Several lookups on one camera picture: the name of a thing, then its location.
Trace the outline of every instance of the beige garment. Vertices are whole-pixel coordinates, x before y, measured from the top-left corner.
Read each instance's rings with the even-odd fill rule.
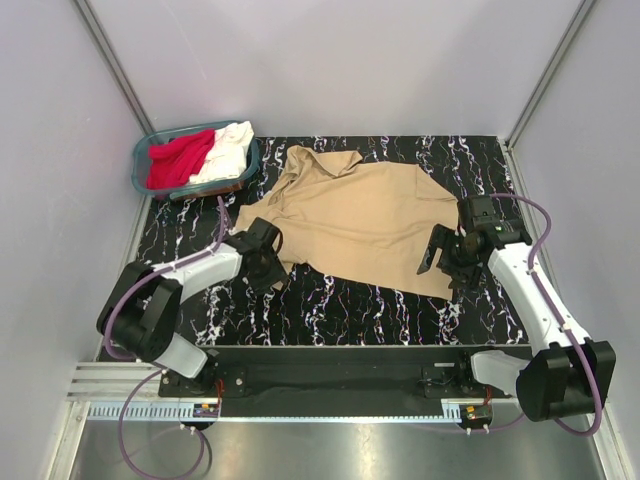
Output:
[[[436,223],[455,228],[456,199],[417,165],[360,163],[358,152],[291,147],[280,178],[259,202],[240,209],[246,230],[256,217],[283,234],[278,257],[404,292],[451,299],[450,278],[416,271]]]

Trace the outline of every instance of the cable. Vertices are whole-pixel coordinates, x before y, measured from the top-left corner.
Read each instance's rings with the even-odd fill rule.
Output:
[[[222,393],[224,392],[224,383],[222,379],[219,378],[215,381],[216,391],[218,393],[218,402],[216,403],[216,408],[213,409],[213,412],[199,412],[198,416],[200,417],[211,417],[218,420],[220,418],[220,408],[222,406]]]
[[[109,315],[109,319],[107,320],[107,325],[104,329],[103,345],[107,353],[112,358],[115,358],[117,360],[133,360],[135,358],[135,355],[124,353],[122,350],[114,347],[113,344],[111,343],[111,335],[113,333],[113,324],[115,323],[115,320],[118,317],[118,314],[122,310],[122,307],[124,307],[125,303],[127,303],[127,301],[133,296],[133,294],[136,293],[140,288],[142,288],[144,285],[149,283],[154,278],[157,278],[160,275],[164,275],[165,273],[172,271],[174,268],[184,267],[193,262],[197,262],[198,260],[202,260],[203,258],[209,255],[212,255],[218,248],[220,248],[220,245],[222,244],[222,241],[224,240],[224,236],[227,231],[227,226],[228,226],[227,219],[229,218],[229,214],[227,213],[227,210],[224,206],[224,202],[222,201],[221,196],[218,196],[218,207],[220,209],[220,224],[219,224],[220,230],[218,232],[218,237],[216,238],[216,243],[214,244],[213,249],[204,250],[200,255],[197,255],[193,258],[185,259],[182,261],[178,260],[174,263],[175,266],[167,265],[166,267],[155,270],[154,272],[150,273],[146,277],[138,280],[129,290],[127,290],[127,293],[125,293],[122,296],[122,298],[118,300],[118,303],[116,303],[116,306],[111,311],[111,315]]]
[[[491,407],[491,399],[493,398],[493,389],[491,388],[490,385],[486,385],[486,390],[487,390],[487,397],[484,399],[484,402],[482,402],[482,405],[489,405],[489,407]]]
[[[500,425],[498,427],[493,427],[493,428],[488,428],[487,427],[485,430],[471,429],[471,428],[469,428],[467,430],[462,430],[460,427],[457,427],[455,430],[451,430],[451,429],[448,429],[448,428],[432,427],[430,425],[422,425],[422,424],[413,424],[413,426],[416,427],[416,428],[419,428],[420,430],[426,430],[428,432],[433,432],[433,433],[445,433],[445,434],[463,433],[465,435],[471,435],[471,434],[475,435],[475,434],[478,434],[478,433],[487,434],[489,432],[504,432],[505,430],[508,430],[509,428],[518,425],[525,418],[526,417],[524,416],[524,413],[521,413],[520,415],[518,415],[514,420],[510,421],[509,423],[505,423],[504,425]]]
[[[127,466],[133,472],[138,474],[140,477],[146,478],[146,479],[149,479],[149,480],[185,480],[185,479],[189,478],[191,475],[193,475],[193,472],[195,472],[197,470],[197,468],[200,466],[200,463],[202,463],[202,459],[204,458],[204,449],[205,449],[206,443],[208,443],[208,440],[204,436],[204,434],[202,432],[200,432],[199,430],[197,430],[195,428],[192,428],[190,430],[191,432],[196,433],[198,435],[198,438],[200,439],[200,453],[198,454],[198,458],[196,459],[196,462],[193,464],[193,466],[189,470],[187,470],[182,475],[178,475],[177,477],[156,477],[155,475],[150,475],[150,474],[140,470],[133,463],[133,460],[131,460],[131,456],[134,455],[137,452],[135,452],[134,454],[130,455],[129,453],[127,453],[127,449],[125,448],[125,445],[124,445],[123,424],[124,424],[124,415],[125,415],[125,413],[127,411],[127,407],[131,403],[131,400],[133,399],[135,394],[138,393],[138,391],[142,388],[142,386],[145,383],[147,383],[149,380],[151,380],[151,379],[157,377],[158,375],[160,375],[161,373],[162,373],[162,370],[158,370],[156,372],[153,372],[148,377],[146,377],[138,385],[136,385],[136,387],[131,391],[131,393],[129,394],[129,396],[125,400],[124,405],[122,406],[122,411],[120,412],[120,415],[118,416],[118,446],[120,447],[120,453],[122,454],[122,459],[124,460],[124,462],[127,464]]]
[[[166,267],[163,267],[161,269],[158,269],[158,270],[152,272],[151,274],[147,275],[146,277],[144,277],[141,280],[139,280],[138,282],[136,282],[129,290],[127,290],[127,292],[122,296],[122,298],[118,301],[118,303],[116,303],[116,306],[114,307],[113,311],[111,312],[111,315],[109,315],[109,319],[107,320],[107,325],[105,327],[105,332],[104,332],[104,347],[107,350],[107,353],[109,355],[111,355],[111,357],[119,359],[119,360],[132,360],[133,358],[135,358],[134,355],[129,355],[129,354],[121,352],[119,349],[116,349],[111,343],[111,335],[112,335],[112,332],[113,332],[113,324],[115,322],[115,319],[117,318],[118,314],[122,310],[122,307],[133,296],[133,294],[136,293],[141,287],[143,287],[144,285],[149,283],[154,278],[157,278],[160,275],[168,273],[168,272],[172,271],[174,268],[184,267],[184,266],[189,265],[189,264],[191,264],[193,262],[201,260],[201,259],[203,259],[203,258],[205,258],[205,257],[207,257],[209,255],[214,254],[216,252],[216,250],[218,250],[218,248],[220,248],[220,245],[222,244],[222,241],[224,240],[224,236],[225,236],[225,234],[227,232],[227,227],[228,227],[227,222],[229,222],[229,224],[230,224],[231,219],[229,217],[229,213],[227,212],[227,210],[225,208],[225,205],[224,205],[224,202],[223,202],[221,196],[218,196],[218,207],[219,207],[219,210],[220,210],[220,223],[219,223],[218,237],[216,238],[216,242],[215,242],[213,248],[207,249],[207,250],[203,251],[200,255],[197,255],[197,256],[195,256],[193,258],[184,259],[182,261],[180,261],[180,260],[176,261],[176,262],[174,262],[173,265],[167,265]],[[198,438],[200,439],[200,453],[198,454],[198,458],[196,459],[196,462],[194,463],[194,465],[189,470],[187,470],[185,473],[183,473],[182,475],[179,475],[177,477],[156,477],[156,476],[153,476],[153,475],[149,475],[146,472],[143,472],[131,460],[131,457],[133,455],[135,455],[136,453],[138,453],[140,451],[140,449],[134,451],[132,454],[129,454],[129,453],[127,453],[127,450],[126,450],[125,445],[124,445],[123,424],[124,424],[124,415],[125,415],[125,413],[127,411],[127,407],[131,403],[131,400],[133,399],[135,394],[138,393],[140,388],[142,388],[142,386],[145,383],[147,383],[149,380],[155,378],[156,376],[160,375],[161,373],[162,373],[162,370],[158,370],[158,371],[152,373],[151,375],[149,375],[148,377],[146,377],[144,380],[142,380],[131,391],[131,393],[127,397],[126,401],[124,402],[124,405],[122,407],[122,411],[120,412],[120,415],[118,417],[118,445],[120,447],[120,453],[122,454],[122,459],[124,460],[124,462],[127,464],[127,466],[133,472],[138,474],[140,477],[145,478],[145,479],[150,479],[150,480],[183,480],[183,479],[189,478],[196,471],[196,469],[200,466],[200,463],[202,463],[202,459],[204,457],[205,447],[209,451],[209,456],[210,456],[209,468],[211,467],[211,464],[213,462],[213,455],[212,455],[211,446],[209,445],[209,441],[202,434],[202,432],[200,432],[199,430],[197,430],[195,428],[191,428],[191,432],[192,433],[196,433],[198,435]],[[218,398],[220,398],[221,395],[222,395],[221,389],[222,389],[222,385],[218,389]],[[218,415],[220,413],[219,409],[220,409],[220,404],[218,403]]]
[[[547,292],[547,289],[543,285],[542,280],[540,280],[538,273],[533,268],[535,257],[537,253],[540,251],[540,248],[542,247],[543,242],[549,236],[549,232],[551,231],[551,215],[549,215],[549,212],[547,212],[544,208],[542,208],[542,206],[538,205],[536,202],[529,200],[528,198],[525,198],[520,195],[514,195],[511,193],[494,193],[491,195],[491,197],[492,198],[511,198],[514,200],[519,200],[523,203],[531,205],[536,210],[538,210],[542,214],[542,216],[544,216],[544,219],[546,221],[544,232],[542,233],[538,241],[531,248],[531,252],[529,253],[529,258],[527,260],[527,265],[528,265],[529,271],[531,272],[531,278],[533,278],[533,281],[538,287],[538,290],[540,291],[540,294],[544,298],[545,303],[547,304],[549,309],[553,312],[553,315],[554,317],[556,317],[556,320],[558,321],[558,323],[560,325],[564,325],[565,321],[562,314],[560,313],[555,302],[549,295],[549,292]],[[595,408],[595,418],[593,420],[593,424],[591,425],[591,427],[589,427],[589,429],[584,432],[579,430],[574,430],[559,418],[557,418],[555,421],[558,425],[560,425],[565,431],[569,433],[578,435],[580,437],[590,437],[598,431],[598,429],[600,428],[600,424],[602,422],[602,399],[600,397],[600,390],[598,390],[598,383],[596,382],[595,376],[591,371],[591,366],[589,365],[589,361],[587,360],[586,355],[582,351],[582,347],[578,343],[578,340],[576,339],[575,335],[569,329],[563,329],[563,330],[564,330],[564,333],[567,335],[567,338],[569,338],[569,341],[571,342],[573,349],[578,354],[578,358],[580,359],[580,364],[582,365],[582,368],[584,369],[584,372],[587,376],[587,381],[589,382],[589,388],[591,389],[591,396],[593,397],[593,403]]]
[[[451,383],[451,381],[454,379],[455,377],[452,375],[451,377],[449,377],[449,379],[445,382],[440,382],[439,380],[432,380],[431,378],[423,378],[421,380],[418,380],[418,384],[423,384],[426,383],[427,386],[429,385],[435,385],[436,387],[445,387],[447,385],[449,385]]]

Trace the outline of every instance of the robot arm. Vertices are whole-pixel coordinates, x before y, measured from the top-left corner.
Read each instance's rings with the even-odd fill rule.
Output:
[[[534,270],[562,316],[558,322],[529,271],[531,238],[521,220],[501,220],[488,196],[461,200],[458,212],[458,231],[434,228],[418,273],[431,268],[438,249],[442,253],[437,266],[452,277],[452,287],[477,288],[483,272],[490,271],[518,312],[534,355],[526,361],[498,350],[476,353],[471,357],[473,378],[517,397],[533,421],[593,412],[586,374],[565,330],[571,330],[583,349],[603,404],[615,365],[609,343],[591,340],[535,259]]]
[[[273,244],[281,232],[256,219],[248,231],[227,237],[212,252],[205,249],[179,261],[148,266],[128,264],[98,318],[104,335],[116,304],[140,280],[159,270],[125,302],[113,323],[111,340],[145,362],[158,363],[208,390],[215,379],[215,361],[203,350],[174,333],[180,305],[207,287],[240,275],[256,293],[263,293],[288,275]]]

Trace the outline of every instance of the white wall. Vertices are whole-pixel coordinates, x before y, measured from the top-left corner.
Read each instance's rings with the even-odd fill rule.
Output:
[[[92,0],[158,128],[507,135],[579,0]]]
[[[618,356],[611,398],[640,473],[640,3],[599,2],[515,151],[550,210],[565,302]]]
[[[141,135],[68,0],[0,2],[0,476],[40,478],[113,288]]]

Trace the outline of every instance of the blue plastic basket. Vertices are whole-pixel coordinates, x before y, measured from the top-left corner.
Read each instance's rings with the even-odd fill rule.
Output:
[[[163,188],[160,190],[150,190],[147,188],[147,178],[149,177],[149,169],[151,168],[151,159],[149,158],[149,147],[151,145],[161,145],[168,143],[170,139],[182,137],[184,135],[192,135],[203,130],[218,130],[224,128],[234,120],[224,122],[203,123],[192,127],[172,128],[161,132],[147,135],[138,142],[133,150],[133,173],[131,174],[131,182],[136,190],[145,195],[152,195],[156,198],[169,197],[171,200],[177,200],[182,197],[201,197],[213,194],[219,190],[229,189],[237,184],[249,179],[258,171],[258,142],[255,137],[251,140],[249,154],[247,156],[247,169],[237,178],[226,178],[224,180],[215,180],[207,183],[199,183],[197,185],[183,185],[175,188]]]

